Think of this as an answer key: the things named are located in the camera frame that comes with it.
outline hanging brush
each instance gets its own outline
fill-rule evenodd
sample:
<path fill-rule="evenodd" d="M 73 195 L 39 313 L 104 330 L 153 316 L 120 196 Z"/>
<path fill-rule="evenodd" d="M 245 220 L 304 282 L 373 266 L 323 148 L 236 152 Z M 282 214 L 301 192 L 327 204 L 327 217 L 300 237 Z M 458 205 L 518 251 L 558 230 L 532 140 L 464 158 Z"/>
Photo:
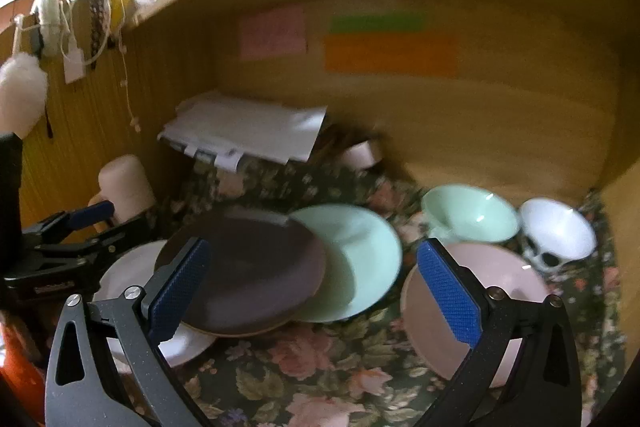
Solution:
<path fill-rule="evenodd" d="M 47 73 L 36 57 L 20 51 L 23 19 L 15 18 L 12 56 L 0 67 L 0 134 L 14 132 L 21 139 L 44 115 L 47 102 Z"/>

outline green sticky note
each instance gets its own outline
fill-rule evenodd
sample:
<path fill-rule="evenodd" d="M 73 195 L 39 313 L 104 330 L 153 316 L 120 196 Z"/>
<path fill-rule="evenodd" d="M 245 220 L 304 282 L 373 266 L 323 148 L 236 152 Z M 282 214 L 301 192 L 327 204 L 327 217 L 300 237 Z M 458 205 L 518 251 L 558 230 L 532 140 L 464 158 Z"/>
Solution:
<path fill-rule="evenodd" d="M 331 20 L 330 33 L 421 32 L 424 24 L 424 13 L 417 12 L 340 15 Z"/>

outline brown plate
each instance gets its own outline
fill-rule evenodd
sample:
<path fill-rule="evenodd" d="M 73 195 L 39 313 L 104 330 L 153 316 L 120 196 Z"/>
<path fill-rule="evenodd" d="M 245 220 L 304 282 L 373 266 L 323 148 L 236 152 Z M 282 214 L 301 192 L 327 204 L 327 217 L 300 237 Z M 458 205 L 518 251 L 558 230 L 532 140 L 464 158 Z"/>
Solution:
<path fill-rule="evenodd" d="M 284 324 L 324 277 L 322 242 L 283 214 L 238 207 L 202 214 L 167 242 L 155 269 L 190 237 L 209 241 L 212 255 L 182 320 L 214 335 L 244 337 Z"/>

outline white fluffy duster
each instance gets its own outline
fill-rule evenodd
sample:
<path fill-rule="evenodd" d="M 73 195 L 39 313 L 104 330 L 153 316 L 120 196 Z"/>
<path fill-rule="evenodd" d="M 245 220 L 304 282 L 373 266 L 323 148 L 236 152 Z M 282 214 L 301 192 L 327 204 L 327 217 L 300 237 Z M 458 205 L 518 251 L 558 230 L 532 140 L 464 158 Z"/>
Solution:
<path fill-rule="evenodd" d="M 0 67 L 0 134 L 14 132 L 24 139 L 44 115 L 47 73 L 38 59 L 18 53 Z"/>
<path fill-rule="evenodd" d="M 60 53 L 60 4 L 58 0 L 34 0 L 31 13 L 35 12 L 38 12 L 44 42 L 42 53 L 46 57 L 55 57 Z"/>

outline orange sticky note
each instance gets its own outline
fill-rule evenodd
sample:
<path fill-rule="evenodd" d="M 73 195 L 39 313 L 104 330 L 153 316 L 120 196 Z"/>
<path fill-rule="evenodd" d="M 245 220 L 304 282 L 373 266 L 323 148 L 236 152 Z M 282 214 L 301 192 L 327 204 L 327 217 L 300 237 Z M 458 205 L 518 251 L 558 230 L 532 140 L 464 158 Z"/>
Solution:
<path fill-rule="evenodd" d="M 458 40 L 437 32 L 332 34 L 324 38 L 324 68 L 332 73 L 456 76 Z"/>

